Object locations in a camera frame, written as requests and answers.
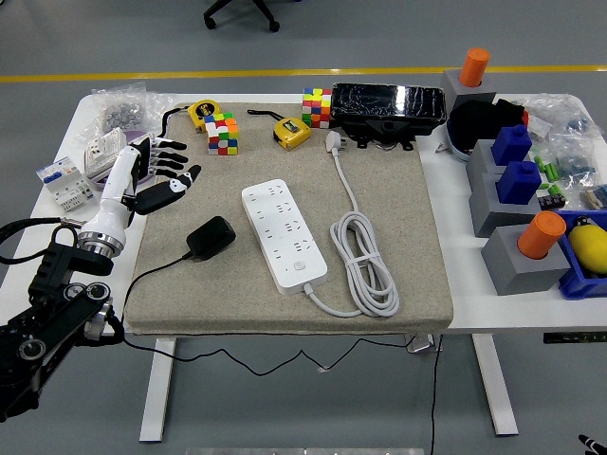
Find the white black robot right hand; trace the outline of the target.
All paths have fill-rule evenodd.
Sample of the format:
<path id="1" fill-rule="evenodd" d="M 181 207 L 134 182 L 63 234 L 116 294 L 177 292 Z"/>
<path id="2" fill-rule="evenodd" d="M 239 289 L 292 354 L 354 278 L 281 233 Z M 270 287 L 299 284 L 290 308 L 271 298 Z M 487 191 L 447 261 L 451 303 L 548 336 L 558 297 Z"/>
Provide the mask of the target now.
<path id="1" fill-rule="evenodd" d="M 586 454 L 607 455 L 607 446 L 601 444 L 600 442 L 584 434 L 580 434 L 578 439 L 586 447 Z"/>

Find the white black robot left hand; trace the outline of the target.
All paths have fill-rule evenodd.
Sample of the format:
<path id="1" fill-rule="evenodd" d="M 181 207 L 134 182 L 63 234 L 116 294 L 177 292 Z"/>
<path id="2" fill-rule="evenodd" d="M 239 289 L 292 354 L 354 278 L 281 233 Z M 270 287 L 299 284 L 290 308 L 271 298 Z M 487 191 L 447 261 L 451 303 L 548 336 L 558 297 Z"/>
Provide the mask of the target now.
<path id="1" fill-rule="evenodd" d="M 190 167 L 182 175 L 188 158 L 179 154 L 156 152 L 170 147 L 184 150 L 186 145 L 170 139 L 151 139 L 143 136 L 129 143 L 119 153 L 107 177 L 97 214 L 82 226 L 78 235 L 79 248 L 112 258 L 120 255 L 126 244 L 125 230 L 135 213 L 147 215 L 162 209 L 183 197 L 201 172 L 199 165 Z M 171 168 L 168 180 L 136 192 L 138 181 L 151 172 L 151 164 L 158 157 L 162 165 Z"/>

